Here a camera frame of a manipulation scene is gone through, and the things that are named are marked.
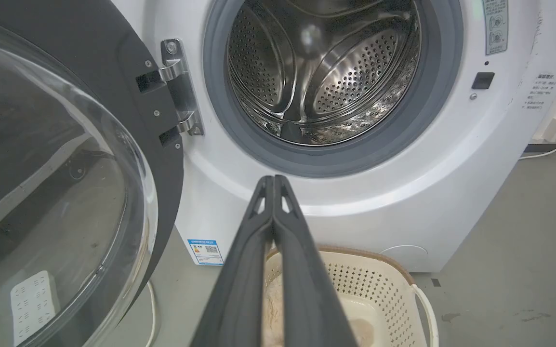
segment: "front-load washing machine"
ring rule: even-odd
[[[556,96],[555,0],[0,0],[0,346],[93,344],[261,176],[438,271]]]

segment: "screw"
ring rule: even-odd
[[[171,54],[177,53],[177,44],[175,44],[175,42],[173,41],[169,41],[166,44],[166,50]]]

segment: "laundry basket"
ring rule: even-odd
[[[438,346],[437,320],[432,306],[398,263],[384,255],[347,248],[321,246],[318,250],[349,321],[363,319],[372,326],[372,330],[364,332],[369,335],[364,345],[425,347],[426,338],[415,301],[418,297],[428,319],[430,347]],[[272,329],[268,325],[273,323],[279,325],[273,330],[282,330],[282,312],[272,312],[273,322],[267,314],[268,306],[274,310],[282,307],[281,288],[271,290],[272,282],[281,282],[281,277],[282,255],[274,250],[265,264],[264,333]],[[357,337],[362,345],[362,336]]]

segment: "washing machine door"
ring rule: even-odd
[[[170,235],[179,120],[107,0],[0,0],[0,346],[94,345]]]

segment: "power strip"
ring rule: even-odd
[[[53,277],[43,270],[14,286],[10,291],[10,307],[17,347],[59,312]]]

